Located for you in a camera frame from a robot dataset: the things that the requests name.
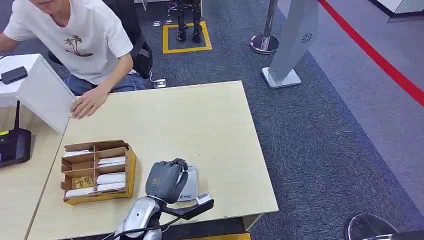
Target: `black router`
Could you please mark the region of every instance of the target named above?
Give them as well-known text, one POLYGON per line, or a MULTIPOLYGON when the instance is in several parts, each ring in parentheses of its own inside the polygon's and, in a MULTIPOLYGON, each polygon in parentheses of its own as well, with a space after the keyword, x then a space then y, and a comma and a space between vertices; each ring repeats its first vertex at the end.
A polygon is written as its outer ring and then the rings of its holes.
POLYGON ((0 168, 13 164, 22 164, 31 157, 31 132, 19 128, 20 101, 16 104, 14 128, 0 132, 0 168))

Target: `black cable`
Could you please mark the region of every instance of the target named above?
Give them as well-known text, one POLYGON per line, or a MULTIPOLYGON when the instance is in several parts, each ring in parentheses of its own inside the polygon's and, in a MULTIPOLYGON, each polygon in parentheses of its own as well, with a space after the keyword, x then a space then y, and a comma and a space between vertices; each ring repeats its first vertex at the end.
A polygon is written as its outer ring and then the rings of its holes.
POLYGON ((0 60, 4 59, 5 57, 9 57, 9 56, 13 56, 13 54, 8 54, 8 55, 0 56, 0 60))
POLYGON ((127 230, 127 231, 123 231, 121 233, 118 233, 117 235, 113 236, 110 240, 114 240, 117 239, 121 236, 127 235, 127 234, 132 234, 132 233, 139 233, 139 232, 145 232, 145 231, 150 231, 150 230, 155 230, 155 229, 161 229, 164 227, 168 227, 169 225, 175 223, 176 221, 180 220, 181 217, 177 217, 174 220, 165 223, 163 225, 159 225, 159 226, 152 226, 152 227, 145 227, 145 228, 137 228, 137 229, 131 229, 131 230, 127 230))

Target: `small white box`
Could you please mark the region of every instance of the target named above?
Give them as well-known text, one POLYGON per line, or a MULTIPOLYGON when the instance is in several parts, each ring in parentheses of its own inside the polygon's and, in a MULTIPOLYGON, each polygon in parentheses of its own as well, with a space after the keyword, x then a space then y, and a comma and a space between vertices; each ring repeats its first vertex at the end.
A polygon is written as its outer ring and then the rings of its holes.
MULTIPOLYGON (((188 164, 187 173, 188 173, 187 183, 185 184, 185 187, 182 189, 182 192, 179 195, 177 202, 195 200, 199 195, 197 168, 195 168, 195 166, 193 166, 192 164, 188 164)), ((178 181, 180 181, 182 174, 183 173, 179 174, 178 181)))

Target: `silver stanchion base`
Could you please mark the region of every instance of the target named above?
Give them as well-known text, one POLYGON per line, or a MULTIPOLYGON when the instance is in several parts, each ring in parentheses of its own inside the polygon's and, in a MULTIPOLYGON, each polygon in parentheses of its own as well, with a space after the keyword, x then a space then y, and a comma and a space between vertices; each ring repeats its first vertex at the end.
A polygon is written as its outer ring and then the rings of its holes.
POLYGON ((346 227, 346 240, 390 239, 398 231, 386 220, 371 214, 356 215, 346 227))
POLYGON ((257 52, 258 54, 274 54, 275 52, 277 52, 278 46, 280 45, 280 40, 275 36, 270 36, 268 48, 261 49, 263 37, 263 34, 252 37, 252 39, 250 40, 250 47, 252 48, 252 50, 257 52))

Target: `stanchion post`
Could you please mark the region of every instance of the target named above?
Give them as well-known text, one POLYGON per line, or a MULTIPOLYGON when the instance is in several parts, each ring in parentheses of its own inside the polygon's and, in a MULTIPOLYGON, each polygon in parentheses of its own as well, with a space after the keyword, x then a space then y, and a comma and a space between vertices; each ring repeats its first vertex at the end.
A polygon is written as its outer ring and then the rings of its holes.
POLYGON ((280 40, 271 35, 274 10, 278 0, 270 0, 268 15, 266 16, 265 30, 263 34, 256 35, 250 40, 250 47, 259 54, 273 54, 277 51, 280 40))

